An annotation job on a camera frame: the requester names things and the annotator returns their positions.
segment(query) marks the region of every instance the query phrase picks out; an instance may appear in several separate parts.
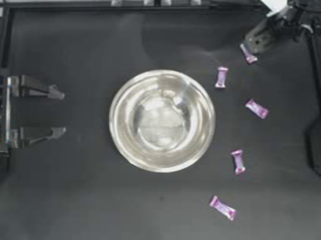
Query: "wrapped candy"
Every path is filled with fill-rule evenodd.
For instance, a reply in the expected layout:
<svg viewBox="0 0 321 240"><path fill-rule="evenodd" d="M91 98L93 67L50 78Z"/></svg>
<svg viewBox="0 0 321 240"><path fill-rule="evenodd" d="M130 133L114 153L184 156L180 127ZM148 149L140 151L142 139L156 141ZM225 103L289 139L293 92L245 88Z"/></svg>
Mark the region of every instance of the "wrapped candy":
<svg viewBox="0 0 321 240"><path fill-rule="evenodd" d="M247 56L247 61L248 61L248 63L249 63L249 64L253 64L255 62L257 62L259 59L257 59L257 57L251 53L251 51L248 50L245 43L243 43L243 44L240 45L240 47L241 47L241 50L243 50L243 52L244 52L244 54L245 54L245 56Z"/></svg>
<svg viewBox="0 0 321 240"><path fill-rule="evenodd" d="M268 117L269 110L268 110L267 108L264 108L260 104L257 104L253 99L248 102L247 107L248 107L263 119L265 119L265 118Z"/></svg>
<svg viewBox="0 0 321 240"><path fill-rule="evenodd" d="M235 157L235 164L236 164L236 174L241 174L247 171L245 163L244 163L244 150L236 150L232 152Z"/></svg>
<svg viewBox="0 0 321 240"><path fill-rule="evenodd" d="M210 201L210 207L215 208L221 214L224 214L231 221L235 220L237 211L228 205L225 205L217 198L217 196L213 196Z"/></svg>
<svg viewBox="0 0 321 240"><path fill-rule="evenodd" d="M219 68L219 77L216 82L216 88L227 88L227 77L229 69L227 67Z"/></svg>

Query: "stainless steel bowl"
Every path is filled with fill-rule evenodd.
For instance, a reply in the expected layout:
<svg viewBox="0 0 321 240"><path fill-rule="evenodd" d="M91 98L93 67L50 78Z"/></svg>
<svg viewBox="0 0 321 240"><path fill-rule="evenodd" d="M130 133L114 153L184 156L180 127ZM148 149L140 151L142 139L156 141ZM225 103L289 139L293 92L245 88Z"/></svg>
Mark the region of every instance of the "stainless steel bowl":
<svg viewBox="0 0 321 240"><path fill-rule="evenodd" d="M110 108L117 148L137 167L160 173L188 168L215 133L215 108L204 87L172 70L149 71L120 90Z"/></svg>

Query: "bowl rim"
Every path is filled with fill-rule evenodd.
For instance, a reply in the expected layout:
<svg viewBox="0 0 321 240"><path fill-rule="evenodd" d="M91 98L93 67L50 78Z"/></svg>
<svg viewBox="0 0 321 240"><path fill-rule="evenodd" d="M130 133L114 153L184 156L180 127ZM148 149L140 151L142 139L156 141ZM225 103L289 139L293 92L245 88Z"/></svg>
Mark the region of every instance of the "bowl rim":
<svg viewBox="0 0 321 240"><path fill-rule="evenodd" d="M152 77L152 76L154 77L156 75L160 76L160 75L164 75L164 74L172 74L172 75L180 76L181 78L189 80L189 82L194 86L196 90L200 91L200 93L202 94L202 96L204 96L204 98L208 102L212 124L210 124L210 133L208 135L206 141L205 141L200 151L197 152L197 154L190 156L190 158L184 163L181 163L181 164L178 164L173 167L158 168L158 167L153 167L153 166L141 164L137 161L137 157L133 157L133 155L129 154L129 151L126 151L126 147L121 143L120 138L117 137L118 130L116 129L116 126L114 126L114 120L116 120L117 116L116 116L114 113L116 113L117 106L120 104L120 100L121 100L124 94L128 92L128 90L134 85L137 85L140 82L145 81L149 77ZM116 144L116 147L117 147L120 153L126 158L126 160L134 166L137 166L140 169L144 169L144 170L154 172L154 173L173 173L173 172L178 172L178 171L189 168L189 166L192 166L200 160L200 158L205 155L205 153L208 152L208 150L210 148L210 145L212 145L215 130L216 130L216 110L215 110L210 95L208 94L204 86L197 82L197 80L194 78L192 78L189 75L186 75L185 73L174 71L174 70L166 70L166 69L146 71L146 72L141 73L140 75L137 75L136 77L133 77L124 84L121 89L118 90L118 92L116 94L116 97L113 99L112 105L110 105L110 135L112 135L112 138L113 138L113 141L114 141L114 144Z"/></svg>

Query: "metal bowl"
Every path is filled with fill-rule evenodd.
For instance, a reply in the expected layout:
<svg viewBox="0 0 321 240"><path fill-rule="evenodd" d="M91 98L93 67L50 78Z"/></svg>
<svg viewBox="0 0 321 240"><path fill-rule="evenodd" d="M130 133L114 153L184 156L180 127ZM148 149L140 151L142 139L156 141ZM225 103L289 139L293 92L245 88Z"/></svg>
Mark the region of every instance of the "metal bowl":
<svg viewBox="0 0 321 240"><path fill-rule="evenodd" d="M204 87L172 70L149 71L120 90L110 108L117 148L137 167L160 173L188 168L215 133L215 108Z"/></svg>

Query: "purple candy wrapper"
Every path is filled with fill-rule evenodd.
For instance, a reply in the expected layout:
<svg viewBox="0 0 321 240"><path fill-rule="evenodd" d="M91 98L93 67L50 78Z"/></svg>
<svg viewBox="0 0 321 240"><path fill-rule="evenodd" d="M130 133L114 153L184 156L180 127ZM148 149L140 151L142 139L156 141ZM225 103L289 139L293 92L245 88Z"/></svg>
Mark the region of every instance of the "purple candy wrapper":
<svg viewBox="0 0 321 240"><path fill-rule="evenodd" d="M248 107L263 119L265 119L265 118L268 117L269 110L268 110L267 108L264 108L260 104L257 104L253 99L248 102L247 107Z"/></svg>
<svg viewBox="0 0 321 240"><path fill-rule="evenodd" d="M245 163L244 163L244 150L236 150L232 152L232 155L235 157L235 163L236 163L236 174L241 174L247 171Z"/></svg>
<svg viewBox="0 0 321 240"><path fill-rule="evenodd" d="M227 76L229 69L227 67L219 68L219 77L216 82L216 88L227 88Z"/></svg>
<svg viewBox="0 0 321 240"><path fill-rule="evenodd" d="M237 211L219 200L217 196L212 198L210 207L224 214L231 221L235 220Z"/></svg>
<svg viewBox="0 0 321 240"><path fill-rule="evenodd" d="M248 63L249 63L249 64L253 64L255 62L257 62L259 59L257 59L257 57L251 53L251 51L248 50L245 43L243 43L243 44L240 45L240 47L241 47L241 50L243 50L243 52L244 52L244 54L245 54L245 56L247 56L247 61L248 61Z"/></svg>

